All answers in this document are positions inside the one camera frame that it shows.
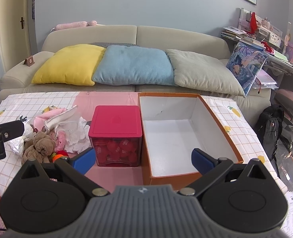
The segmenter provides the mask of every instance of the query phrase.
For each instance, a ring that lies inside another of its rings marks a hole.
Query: open cardboard box
[[[243,159],[222,124],[198,94],[139,93],[143,126],[144,185],[171,184],[179,190],[201,175],[191,163],[200,148],[214,158]]]

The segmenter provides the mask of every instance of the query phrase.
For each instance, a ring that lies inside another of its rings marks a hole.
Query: box
[[[144,185],[172,184],[179,190],[201,175],[191,163],[200,148],[214,158],[242,157],[204,99],[198,94],[140,93],[143,126],[141,166]]]
[[[88,135],[97,165],[139,166],[142,125],[138,106],[97,106]]]

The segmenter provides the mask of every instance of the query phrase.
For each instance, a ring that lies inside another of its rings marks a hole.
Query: metal screw
[[[108,194],[108,191],[104,188],[95,188],[92,190],[92,194],[97,196],[97,197],[102,197]]]
[[[195,195],[195,190],[190,187],[185,187],[179,190],[179,193],[181,193],[184,196],[193,196]]]

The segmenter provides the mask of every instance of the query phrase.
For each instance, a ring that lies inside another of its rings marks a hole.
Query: yellow pillow
[[[35,73],[32,83],[66,83],[93,86],[91,80],[106,51],[94,45],[64,47],[49,58]]]

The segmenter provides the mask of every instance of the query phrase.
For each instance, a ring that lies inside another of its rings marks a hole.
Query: anime print pillow
[[[266,52],[257,51],[242,42],[239,42],[233,50],[233,54],[226,67],[242,86],[245,96],[248,94],[267,58]]]

